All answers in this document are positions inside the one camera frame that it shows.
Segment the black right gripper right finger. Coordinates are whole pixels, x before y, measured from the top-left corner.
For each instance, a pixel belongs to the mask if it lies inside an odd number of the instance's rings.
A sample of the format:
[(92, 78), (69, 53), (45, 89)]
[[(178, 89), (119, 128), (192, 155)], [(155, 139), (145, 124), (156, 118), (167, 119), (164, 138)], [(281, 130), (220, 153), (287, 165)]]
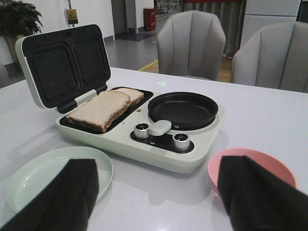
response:
[(306, 231), (308, 196), (247, 156), (224, 156), (218, 192), (235, 231)]

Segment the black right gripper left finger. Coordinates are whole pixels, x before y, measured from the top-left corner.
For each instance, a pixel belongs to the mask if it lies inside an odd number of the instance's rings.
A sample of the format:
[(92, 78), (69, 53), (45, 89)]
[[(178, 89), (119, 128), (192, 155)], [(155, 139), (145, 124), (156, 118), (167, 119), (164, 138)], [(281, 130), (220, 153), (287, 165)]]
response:
[(85, 231), (99, 191), (93, 159), (71, 159), (2, 231)]

